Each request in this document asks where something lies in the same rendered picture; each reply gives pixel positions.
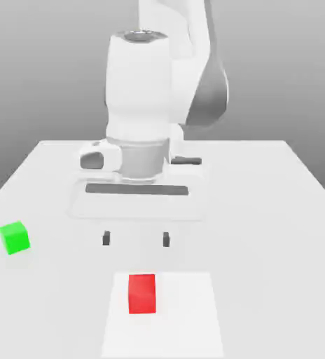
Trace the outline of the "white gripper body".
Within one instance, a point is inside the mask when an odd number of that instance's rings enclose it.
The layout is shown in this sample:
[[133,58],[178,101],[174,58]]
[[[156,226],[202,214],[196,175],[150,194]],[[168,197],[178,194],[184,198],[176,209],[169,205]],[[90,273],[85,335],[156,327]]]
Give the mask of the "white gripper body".
[[97,176],[70,178],[67,212],[80,219],[138,219],[157,221],[199,221],[205,215],[205,176],[173,172],[158,185],[185,186],[186,196],[162,194],[88,193],[87,184],[101,184]]

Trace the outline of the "small red cube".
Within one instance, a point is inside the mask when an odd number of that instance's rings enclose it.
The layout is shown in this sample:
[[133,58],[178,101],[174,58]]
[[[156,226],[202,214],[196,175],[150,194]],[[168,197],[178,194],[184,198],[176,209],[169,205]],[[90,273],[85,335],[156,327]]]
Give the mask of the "small red cube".
[[156,312],[155,275],[130,274],[128,280],[129,314]]

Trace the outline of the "small green cube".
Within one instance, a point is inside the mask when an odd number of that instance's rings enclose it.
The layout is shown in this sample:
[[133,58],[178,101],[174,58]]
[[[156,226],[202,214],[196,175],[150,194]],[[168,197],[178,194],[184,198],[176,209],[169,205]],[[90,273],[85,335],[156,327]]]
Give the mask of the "small green cube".
[[21,221],[1,226],[0,235],[6,252],[9,255],[30,248],[29,236]]

